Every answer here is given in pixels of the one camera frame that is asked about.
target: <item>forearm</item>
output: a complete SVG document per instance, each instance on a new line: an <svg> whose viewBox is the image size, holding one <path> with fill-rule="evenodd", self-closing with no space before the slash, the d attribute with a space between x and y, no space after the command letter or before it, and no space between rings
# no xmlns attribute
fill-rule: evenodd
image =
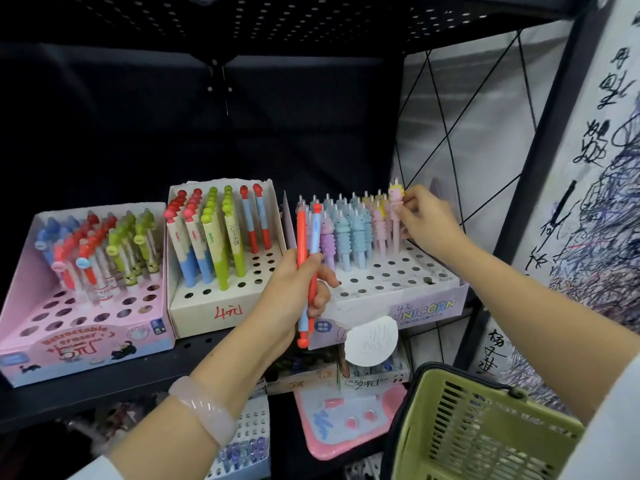
<svg viewBox="0 0 640 480"><path fill-rule="evenodd" d="M219 405L237 419L265 368L275 357L267 350L263 321L249 316L191 373ZM204 478L219 445L193 414L169 396L109 453L126 480Z"/></svg>
<svg viewBox="0 0 640 480"><path fill-rule="evenodd" d="M583 423L640 353L640 337L549 290L468 240L446 262L487 306L513 345Z"/></svg>

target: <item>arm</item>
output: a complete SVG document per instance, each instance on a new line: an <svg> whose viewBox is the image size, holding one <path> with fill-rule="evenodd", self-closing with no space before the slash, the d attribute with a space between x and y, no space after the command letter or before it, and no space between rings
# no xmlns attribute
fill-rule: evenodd
<svg viewBox="0 0 640 480"><path fill-rule="evenodd" d="M399 213L408 234L471 284L513 345L587 424L640 353L640 337L478 248L449 204L424 187L412 187L404 200Z"/></svg>
<svg viewBox="0 0 640 480"><path fill-rule="evenodd" d="M320 254L309 256L298 270L296 250L287 251L252 313L191 373L234 419L266 368L291 344L316 271L320 279L338 286L321 260ZM320 315L330 297L318 282L309 315ZM199 480L207 475L219 448L187 407L169 396L108 456L126 480Z"/></svg>

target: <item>white wall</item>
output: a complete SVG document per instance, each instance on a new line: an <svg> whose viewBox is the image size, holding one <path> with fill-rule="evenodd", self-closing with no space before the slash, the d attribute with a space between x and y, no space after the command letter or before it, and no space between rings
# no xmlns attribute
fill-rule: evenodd
<svg viewBox="0 0 640 480"><path fill-rule="evenodd" d="M426 54L407 56L401 107L405 102L406 105L398 121L399 159L396 155L392 177L403 177L405 186L411 180L428 185L432 177L437 177L443 196L452 202L460 218L453 157L462 217L468 217L489 200L522 169L570 28L570 22L555 22L521 33L531 105L518 40L505 53L516 32L432 51L429 60L433 78L427 64L417 82ZM501 55L500 63L482 85ZM443 118L450 131L451 152L445 139L419 171L445 138ZM516 184L517 181L465 224L469 236L489 252L495 247ZM408 329L414 366L428 360L452 363L467 320Z"/></svg>

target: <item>person's left hand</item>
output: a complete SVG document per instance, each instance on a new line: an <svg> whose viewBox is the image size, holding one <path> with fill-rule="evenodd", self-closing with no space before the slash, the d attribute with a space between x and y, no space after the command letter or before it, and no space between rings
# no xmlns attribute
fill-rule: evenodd
<svg viewBox="0 0 640 480"><path fill-rule="evenodd" d="M298 251L295 249L284 253L251 313L252 318L264 330L265 339L273 343L273 360L287 350L298 332L298 319L308 302L309 283L315 273L318 273L318 287L316 298L312 306L309 306L309 317L320 316L331 299L331 291L320 280L324 280L332 288L339 285L335 273L321 264L322 254L311 254L300 269L297 256Z"/></svg>

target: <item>white sleeve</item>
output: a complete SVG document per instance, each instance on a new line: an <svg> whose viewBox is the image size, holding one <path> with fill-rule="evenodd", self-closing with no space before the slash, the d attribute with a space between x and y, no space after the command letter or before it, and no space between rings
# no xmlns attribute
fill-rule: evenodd
<svg viewBox="0 0 640 480"><path fill-rule="evenodd" d="M559 480L631 479L640 476L640 355L600 405Z"/></svg>
<svg viewBox="0 0 640 480"><path fill-rule="evenodd" d="M68 480L124 480L106 456L100 456Z"/></svg>

